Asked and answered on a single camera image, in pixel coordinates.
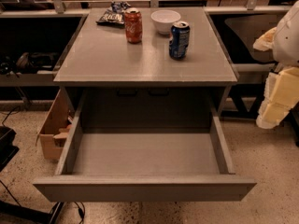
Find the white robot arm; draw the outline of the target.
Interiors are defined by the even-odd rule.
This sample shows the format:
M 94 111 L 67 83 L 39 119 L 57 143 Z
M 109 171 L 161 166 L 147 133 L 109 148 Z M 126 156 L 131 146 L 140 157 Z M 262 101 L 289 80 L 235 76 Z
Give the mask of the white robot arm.
M 258 127 L 272 129 L 299 102 L 299 1 L 276 27 L 261 35 L 253 47 L 261 51 L 271 49 L 278 62 L 265 81 L 264 99 L 256 119 Z

